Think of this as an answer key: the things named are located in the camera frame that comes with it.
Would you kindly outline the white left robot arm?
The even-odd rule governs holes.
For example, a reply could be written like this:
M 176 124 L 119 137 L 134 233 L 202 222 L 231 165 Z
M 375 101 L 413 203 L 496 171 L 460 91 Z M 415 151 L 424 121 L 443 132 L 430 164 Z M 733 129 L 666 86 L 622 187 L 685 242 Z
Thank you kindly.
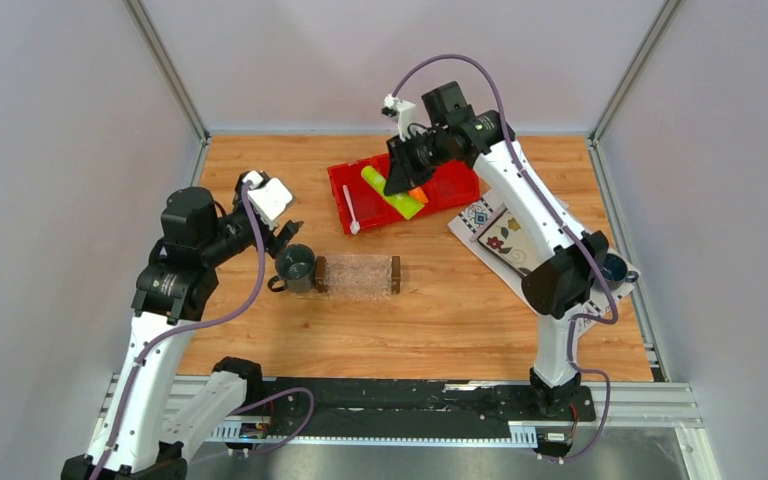
M 172 193 L 160 216 L 162 236 L 136 281 L 128 350 L 112 402 L 85 453 L 65 460 L 64 479 L 183 479 L 198 450 L 233 411 L 264 405 L 260 367 L 222 359 L 207 383 L 172 417 L 165 411 L 179 363 L 193 334 L 244 313 L 257 298 L 218 319 L 204 320 L 218 286 L 217 269 L 253 247 L 258 273 L 301 225 L 279 217 L 294 203 L 277 178 L 243 175 L 231 211 L 203 187 Z

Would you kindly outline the dark grey mug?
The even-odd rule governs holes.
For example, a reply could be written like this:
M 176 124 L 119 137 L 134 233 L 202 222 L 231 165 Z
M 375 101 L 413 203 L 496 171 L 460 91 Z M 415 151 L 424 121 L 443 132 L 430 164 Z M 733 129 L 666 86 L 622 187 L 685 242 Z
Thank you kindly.
M 288 245 L 275 258 L 276 275 L 269 279 L 267 288 L 275 293 L 309 293 L 314 289 L 315 264 L 316 255 L 309 246 Z

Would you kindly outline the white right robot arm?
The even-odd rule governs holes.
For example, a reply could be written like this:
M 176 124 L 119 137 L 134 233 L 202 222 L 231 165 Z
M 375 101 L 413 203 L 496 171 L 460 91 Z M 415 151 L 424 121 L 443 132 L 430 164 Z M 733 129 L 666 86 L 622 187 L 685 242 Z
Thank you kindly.
M 539 416 L 558 417 L 581 385 L 574 363 L 575 321 L 590 297 L 608 252 L 600 232 L 588 232 L 560 209 L 528 163 L 501 109 L 477 114 L 461 87 L 449 82 L 422 97 L 429 128 L 414 133 L 416 105 L 389 94 L 381 112 L 398 126 L 387 140 L 390 167 L 384 193 L 406 193 L 432 179 L 438 168 L 459 161 L 502 198 L 534 242 L 537 267 L 521 281 L 537 312 L 537 356 L 529 371 L 530 404 Z

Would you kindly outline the orange toothpaste tube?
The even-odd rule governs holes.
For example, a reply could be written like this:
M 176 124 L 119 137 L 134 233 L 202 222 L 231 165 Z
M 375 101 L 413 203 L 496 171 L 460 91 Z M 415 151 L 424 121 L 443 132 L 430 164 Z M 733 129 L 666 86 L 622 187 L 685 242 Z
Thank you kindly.
M 428 204 L 429 199 L 426 196 L 424 190 L 420 187 L 413 188 L 409 191 L 409 195 L 411 198 L 415 199 L 416 201 L 422 203 L 422 204 Z

